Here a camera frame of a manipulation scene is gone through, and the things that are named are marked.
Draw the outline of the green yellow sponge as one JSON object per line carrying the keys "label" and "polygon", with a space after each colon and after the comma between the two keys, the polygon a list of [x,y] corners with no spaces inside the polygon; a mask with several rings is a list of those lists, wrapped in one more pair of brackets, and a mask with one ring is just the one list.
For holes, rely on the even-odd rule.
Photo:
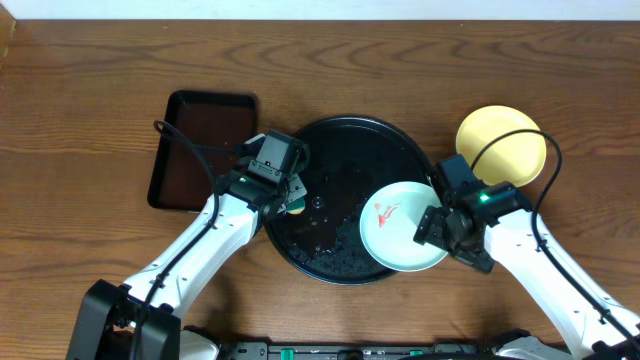
{"label": "green yellow sponge", "polygon": [[286,212],[292,215],[301,214],[306,207],[306,202],[303,198],[298,198],[287,205]]}

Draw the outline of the light blue plate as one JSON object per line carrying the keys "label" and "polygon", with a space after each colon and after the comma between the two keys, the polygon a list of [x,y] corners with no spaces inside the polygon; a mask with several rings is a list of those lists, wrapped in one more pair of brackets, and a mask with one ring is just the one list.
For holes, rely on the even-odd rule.
{"label": "light blue plate", "polygon": [[399,272],[417,272],[437,265],[447,252],[413,238],[428,206],[441,203],[429,185],[403,181],[379,189],[366,202],[359,231],[372,258]]}

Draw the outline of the yellow plate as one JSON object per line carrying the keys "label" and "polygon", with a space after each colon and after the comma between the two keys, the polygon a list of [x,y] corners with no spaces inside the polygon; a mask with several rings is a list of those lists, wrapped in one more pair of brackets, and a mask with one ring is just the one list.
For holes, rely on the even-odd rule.
{"label": "yellow plate", "polygon": [[[471,165],[491,141],[522,129],[538,130],[539,127],[529,116],[511,107],[491,105],[479,108],[461,123],[456,134],[456,152]],[[545,139],[534,133],[518,133],[488,148],[476,163],[473,173],[488,185],[507,181],[521,187],[540,174],[545,161]]]}

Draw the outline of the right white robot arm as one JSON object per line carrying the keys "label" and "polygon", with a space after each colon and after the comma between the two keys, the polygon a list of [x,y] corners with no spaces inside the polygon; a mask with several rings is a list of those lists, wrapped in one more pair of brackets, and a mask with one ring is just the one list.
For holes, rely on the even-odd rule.
{"label": "right white robot arm", "polygon": [[636,359],[639,316],[600,287],[514,185],[438,185],[414,241],[488,274],[501,264],[543,310],[576,359]]}

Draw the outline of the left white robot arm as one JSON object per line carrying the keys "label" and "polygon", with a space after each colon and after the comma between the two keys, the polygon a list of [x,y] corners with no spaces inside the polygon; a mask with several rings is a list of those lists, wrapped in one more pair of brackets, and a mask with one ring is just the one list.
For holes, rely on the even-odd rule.
{"label": "left white robot arm", "polygon": [[216,359],[218,345],[182,320],[211,278],[267,221],[297,200],[309,162],[248,158],[221,177],[194,222],[154,261],[116,286],[84,295],[69,359]]}

